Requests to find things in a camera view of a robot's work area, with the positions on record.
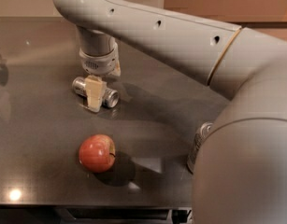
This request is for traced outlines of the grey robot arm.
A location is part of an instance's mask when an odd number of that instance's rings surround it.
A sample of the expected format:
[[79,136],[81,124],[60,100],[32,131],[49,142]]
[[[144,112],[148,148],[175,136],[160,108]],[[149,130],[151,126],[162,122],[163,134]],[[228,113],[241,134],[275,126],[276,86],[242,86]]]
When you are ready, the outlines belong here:
[[287,224],[287,41],[123,0],[52,0],[177,71],[183,97],[228,104],[196,151],[193,224]]

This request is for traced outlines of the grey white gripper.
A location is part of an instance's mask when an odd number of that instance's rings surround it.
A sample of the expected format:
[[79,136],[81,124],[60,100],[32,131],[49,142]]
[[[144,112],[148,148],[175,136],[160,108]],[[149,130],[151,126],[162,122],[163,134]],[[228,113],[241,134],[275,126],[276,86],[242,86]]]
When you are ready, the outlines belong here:
[[82,68],[90,75],[85,78],[87,104],[91,111],[97,113],[102,105],[107,83],[102,76],[121,76],[118,45],[114,44],[113,51],[103,56],[93,56],[79,51]]

